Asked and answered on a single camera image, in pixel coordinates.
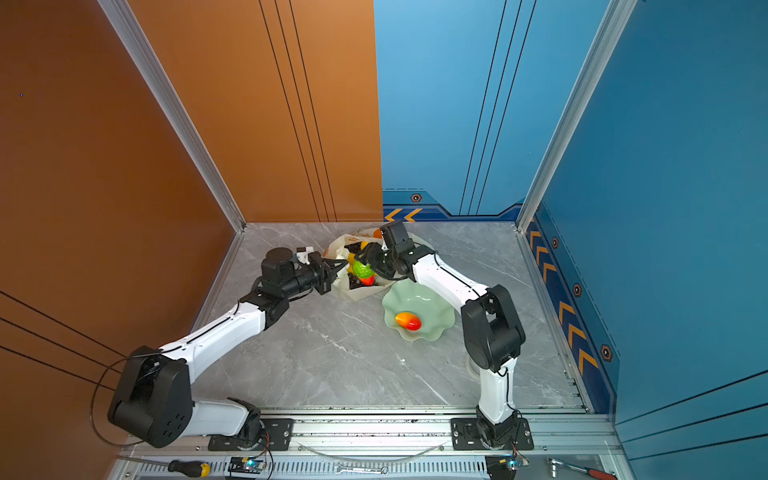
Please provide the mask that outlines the cream plastic bag orange print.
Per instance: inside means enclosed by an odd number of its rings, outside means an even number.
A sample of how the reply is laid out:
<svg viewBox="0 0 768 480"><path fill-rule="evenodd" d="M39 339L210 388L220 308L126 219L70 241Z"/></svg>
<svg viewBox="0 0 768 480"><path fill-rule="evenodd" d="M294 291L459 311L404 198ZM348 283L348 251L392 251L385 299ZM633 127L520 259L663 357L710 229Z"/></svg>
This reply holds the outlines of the cream plastic bag orange print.
<svg viewBox="0 0 768 480"><path fill-rule="evenodd" d="M375 294L386 293L393 285L408 285L412 290L424 294L436 292L424 285L405 280L387 280L376 274L369 266L364 266L357 259L357 254L368 244L384 246L382 234L378 229L363 229L352 234L344 234L331 242L324 253L326 259L346 260L347 264L337 274L332 283L331 293L343 300L358 302Z"/></svg>

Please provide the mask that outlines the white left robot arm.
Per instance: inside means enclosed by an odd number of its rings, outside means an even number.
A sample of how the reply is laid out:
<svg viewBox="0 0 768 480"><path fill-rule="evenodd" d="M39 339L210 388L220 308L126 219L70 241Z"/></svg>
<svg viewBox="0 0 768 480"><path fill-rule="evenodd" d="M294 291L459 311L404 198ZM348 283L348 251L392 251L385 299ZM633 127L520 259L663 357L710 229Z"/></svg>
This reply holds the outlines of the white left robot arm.
<svg viewBox="0 0 768 480"><path fill-rule="evenodd" d="M219 436L240 449L254 447L264 430L259 408L235 398L196 399L193 384L235 347L273 326L293 301L311 292L328 293L347 265L313 250L270 250L249 293L219 319L127 358L108 421L155 448L192 436Z"/></svg>

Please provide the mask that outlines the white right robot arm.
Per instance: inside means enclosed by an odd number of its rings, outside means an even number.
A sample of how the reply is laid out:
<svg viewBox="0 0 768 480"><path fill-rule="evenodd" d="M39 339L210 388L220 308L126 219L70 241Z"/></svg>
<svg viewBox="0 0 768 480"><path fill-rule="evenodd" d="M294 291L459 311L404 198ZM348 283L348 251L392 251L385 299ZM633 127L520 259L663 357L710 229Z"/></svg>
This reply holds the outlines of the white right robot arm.
<svg viewBox="0 0 768 480"><path fill-rule="evenodd" d="M433 290L460 315L465 349L479 368L476 425L489 449L531 451L532 432L514 405L513 377L526 334L509 291L485 286L455 270L432 248L414 241L400 221L381 227L383 242L356 259L387 280L409 279Z"/></svg>

